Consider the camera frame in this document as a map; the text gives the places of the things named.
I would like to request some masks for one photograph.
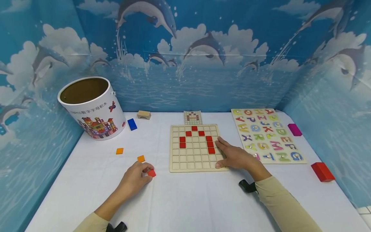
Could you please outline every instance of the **cardboard canister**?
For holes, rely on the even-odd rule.
[[[95,140],[113,138],[126,125],[111,83],[104,77],[85,77],[69,83],[59,91],[58,101]]]

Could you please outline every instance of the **blue backdrop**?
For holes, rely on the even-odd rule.
[[[0,231],[23,231],[82,130],[57,92],[107,77],[124,111],[277,108],[371,205],[367,0],[0,3]]]

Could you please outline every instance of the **white tablecloth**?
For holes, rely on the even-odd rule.
[[[284,124],[292,120],[279,112]],[[279,231],[257,195],[245,194],[238,182],[251,178],[245,171],[170,173],[170,125],[183,124],[183,113],[152,113],[134,118],[137,130],[106,141],[83,134],[27,232],[67,232],[94,211],[115,189],[126,169],[140,155],[154,165],[157,176],[116,213],[131,232]],[[218,124],[221,136],[242,147],[231,113],[202,113],[205,124]],[[310,164],[320,161],[303,136],[294,137],[308,164],[267,165],[324,232],[369,232],[368,227],[336,182],[321,183]],[[124,153],[116,155],[117,148]]]

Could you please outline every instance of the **black clip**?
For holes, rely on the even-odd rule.
[[[108,224],[106,232],[125,232],[127,230],[128,227],[125,225],[125,223],[120,222],[120,224],[118,224],[115,229],[111,224]]]
[[[253,182],[252,184],[249,184],[246,180],[241,180],[238,185],[241,187],[241,189],[245,192],[245,193],[253,193],[253,192],[256,192],[256,186],[255,186],[255,182]]]

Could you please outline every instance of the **beige sleeve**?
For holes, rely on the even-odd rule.
[[[105,232],[108,223],[108,221],[92,212],[73,232]]]
[[[273,176],[255,182],[260,201],[282,232],[322,232],[300,203]]]

